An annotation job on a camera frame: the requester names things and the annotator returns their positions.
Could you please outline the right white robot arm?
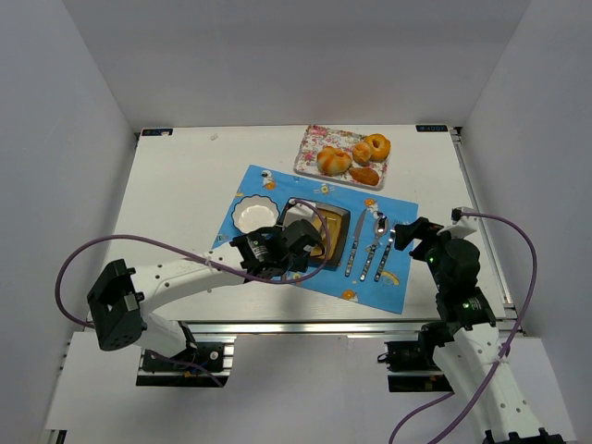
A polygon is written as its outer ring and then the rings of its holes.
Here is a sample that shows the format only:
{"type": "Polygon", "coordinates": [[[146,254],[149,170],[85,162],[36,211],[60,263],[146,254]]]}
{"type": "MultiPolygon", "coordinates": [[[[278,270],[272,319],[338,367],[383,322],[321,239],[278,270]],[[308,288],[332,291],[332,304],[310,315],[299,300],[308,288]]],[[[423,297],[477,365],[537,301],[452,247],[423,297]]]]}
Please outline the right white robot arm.
{"type": "Polygon", "coordinates": [[[500,337],[496,317],[477,285],[480,252],[466,238],[477,230],[478,213],[456,208],[444,227],[425,217],[394,228],[393,246],[427,265],[437,287],[439,321],[426,324],[409,350],[391,358],[393,367],[424,360],[446,377],[464,399],[458,416],[436,437],[439,443],[469,419],[478,443],[561,443],[532,412],[508,360],[514,334],[500,337]]]}

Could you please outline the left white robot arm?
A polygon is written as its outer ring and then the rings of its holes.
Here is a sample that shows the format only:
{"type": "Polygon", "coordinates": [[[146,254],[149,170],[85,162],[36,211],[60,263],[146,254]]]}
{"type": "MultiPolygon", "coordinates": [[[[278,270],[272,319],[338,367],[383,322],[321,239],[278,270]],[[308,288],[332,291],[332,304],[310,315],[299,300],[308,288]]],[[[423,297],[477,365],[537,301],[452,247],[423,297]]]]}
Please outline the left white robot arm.
{"type": "Polygon", "coordinates": [[[278,281],[287,272],[302,274],[323,239],[304,219],[286,228],[259,228],[196,259],[130,267],[122,259],[107,264],[87,301],[99,348],[104,352],[137,345],[179,359],[197,345],[181,321],[156,314],[160,307],[197,293],[251,281],[278,281]]]}

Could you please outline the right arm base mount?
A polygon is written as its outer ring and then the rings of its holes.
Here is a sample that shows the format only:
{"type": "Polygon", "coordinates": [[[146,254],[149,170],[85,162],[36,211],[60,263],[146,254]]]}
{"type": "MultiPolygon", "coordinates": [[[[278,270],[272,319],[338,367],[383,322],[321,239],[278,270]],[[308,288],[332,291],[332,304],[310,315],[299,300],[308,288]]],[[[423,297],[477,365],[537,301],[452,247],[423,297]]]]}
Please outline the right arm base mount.
{"type": "Polygon", "coordinates": [[[388,391],[452,392],[448,379],[433,360],[436,347],[451,341],[449,328],[439,321],[422,326],[414,341],[387,342],[386,351],[376,361],[388,369],[388,391]]]}

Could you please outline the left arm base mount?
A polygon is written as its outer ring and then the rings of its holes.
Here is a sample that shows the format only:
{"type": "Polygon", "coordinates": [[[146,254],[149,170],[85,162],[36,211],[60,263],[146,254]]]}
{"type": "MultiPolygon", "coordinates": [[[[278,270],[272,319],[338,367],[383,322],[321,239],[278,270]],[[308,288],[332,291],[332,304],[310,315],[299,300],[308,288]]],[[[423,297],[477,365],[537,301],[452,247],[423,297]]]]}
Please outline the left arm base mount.
{"type": "Polygon", "coordinates": [[[142,351],[136,376],[137,387],[221,389],[228,382],[234,353],[232,336],[195,334],[197,353],[193,362],[209,371],[220,383],[196,368],[165,362],[142,351]]]}

